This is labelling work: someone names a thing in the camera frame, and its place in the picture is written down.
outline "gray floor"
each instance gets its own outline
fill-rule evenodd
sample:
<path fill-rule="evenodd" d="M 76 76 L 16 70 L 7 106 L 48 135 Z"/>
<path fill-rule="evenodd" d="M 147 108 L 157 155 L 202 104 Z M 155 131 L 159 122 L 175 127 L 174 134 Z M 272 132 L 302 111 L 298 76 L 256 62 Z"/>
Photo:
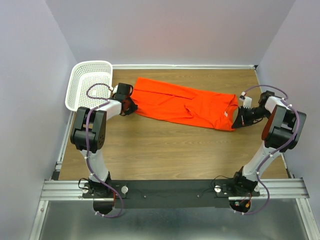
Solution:
<path fill-rule="evenodd" d="M 254 200 L 252 209 L 265 200 Z M 126 209 L 119 218 L 94 215 L 88 201 L 50 202 L 42 240 L 306 240 L 294 199 L 272 199 L 258 214 L 226 208 Z"/>

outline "white plastic basket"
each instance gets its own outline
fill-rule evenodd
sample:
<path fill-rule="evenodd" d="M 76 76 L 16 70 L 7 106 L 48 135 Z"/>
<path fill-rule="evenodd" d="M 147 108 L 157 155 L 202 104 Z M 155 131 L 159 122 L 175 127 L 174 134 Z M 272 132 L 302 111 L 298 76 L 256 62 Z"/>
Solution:
<path fill-rule="evenodd" d="M 103 83 L 111 87 L 113 68 L 108 61 L 83 61 L 75 65 L 71 71 L 65 96 L 65 106 L 71 111 L 79 107 L 93 108 L 105 102 L 102 99 L 87 97 L 87 90 L 94 84 Z M 111 93 L 106 86 L 97 85 L 92 88 L 93 97 L 109 98 Z"/>

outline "brown table surface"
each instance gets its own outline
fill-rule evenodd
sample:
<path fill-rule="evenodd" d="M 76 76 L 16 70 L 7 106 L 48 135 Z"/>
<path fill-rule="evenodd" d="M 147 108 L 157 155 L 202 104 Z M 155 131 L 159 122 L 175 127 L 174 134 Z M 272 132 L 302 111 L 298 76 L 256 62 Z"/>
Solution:
<path fill-rule="evenodd" d="M 258 84 L 252 69 L 139 69 L 114 70 L 112 85 L 121 82 L 134 86 L 137 77 L 237 96 Z M 258 105 L 260 93 L 258 87 L 248 92 L 248 96 L 253 98 L 253 106 Z M 106 125 L 106 140 L 102 148 L 104 161 L 114 180 L 232 177 L 258 150 L 265 123 L 266 120 L 227 132 L 137 114 L 115 116 Z M 88 175 L 84 158 L 69 140 L 59 180 L 79 180 Z M 287 177 L 281 157 L 274 160 L 262 176 Z"/>

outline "gray wall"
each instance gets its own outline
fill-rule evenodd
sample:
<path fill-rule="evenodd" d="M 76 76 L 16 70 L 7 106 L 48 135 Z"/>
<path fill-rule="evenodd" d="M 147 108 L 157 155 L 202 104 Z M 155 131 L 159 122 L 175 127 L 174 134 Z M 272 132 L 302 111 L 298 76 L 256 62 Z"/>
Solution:
<path fill-rule="evenodd" d="M 294 0 L 46 0 L 78 62 L 259 64 Z"/>
<path fill-rule="evenodd" d="M 0 4 L 0 239 L 26 240 L 54 170 L 76 64 L 42 0 Z"/>
<path fill-rule="evenodd" d="M 260 83 L 289 94 L 289 102 L 307 114 L 300 141 L 285 153 L 288 168 L 303 177 L 320 227 L 320 1 L 296 0 L 257 68 Z"/>

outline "orange cloth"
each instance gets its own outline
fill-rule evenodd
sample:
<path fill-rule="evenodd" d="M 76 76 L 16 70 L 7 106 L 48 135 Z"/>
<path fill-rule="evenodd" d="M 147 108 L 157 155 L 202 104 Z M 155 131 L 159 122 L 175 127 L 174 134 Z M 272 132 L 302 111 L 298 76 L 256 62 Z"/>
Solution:
<path fill-rule="evenodd" d="M 138 77 L 131 95 L 136 113 L 153 119 L 217 130 L 233 131 L 235 94 L 197 90 Z"/>

